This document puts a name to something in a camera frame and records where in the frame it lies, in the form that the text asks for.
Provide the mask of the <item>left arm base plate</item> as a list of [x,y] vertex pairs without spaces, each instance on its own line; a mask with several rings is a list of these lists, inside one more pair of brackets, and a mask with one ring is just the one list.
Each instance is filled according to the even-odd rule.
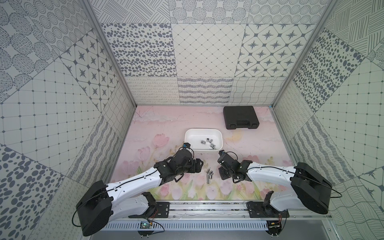
[[169,217],[170,202],[156,202],[155,205],[150,205],[149,208],[141,215],[144,219],[166,219]]

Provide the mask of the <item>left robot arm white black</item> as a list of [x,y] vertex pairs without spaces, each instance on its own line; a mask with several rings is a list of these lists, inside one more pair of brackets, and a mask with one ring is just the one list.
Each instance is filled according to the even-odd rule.
[[157,212],[157,202],[150,189],[169,182],[179,182],[185,174],[200,173],[204,162],[194,158],[194,151],[184,144],[171,157],[157,162],[149,170],[131,178],[91,185],[76,205],[83,236],[91,236],[110,221],[121,218],[149,219]]

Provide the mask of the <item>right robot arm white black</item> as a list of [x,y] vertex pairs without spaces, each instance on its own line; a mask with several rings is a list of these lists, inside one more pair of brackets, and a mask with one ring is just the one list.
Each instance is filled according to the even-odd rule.
[[219,151],[218,163],[222,180],[232,179],[234,184],[266,182],[286,188],[282,192],[269,191],[266,194],[261,211],[268,217],[301,208],[321,215],[329,212],[332,184],[308,164],[275,167],[250,160],[238,162],[224,150]]

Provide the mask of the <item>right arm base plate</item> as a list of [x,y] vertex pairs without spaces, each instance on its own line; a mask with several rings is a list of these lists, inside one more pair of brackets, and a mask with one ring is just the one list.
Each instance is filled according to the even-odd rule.
[[289,218],[290,214],[287,210],[279,212],[269,204],[262,202],[249,201],[246,207],[250,218]]

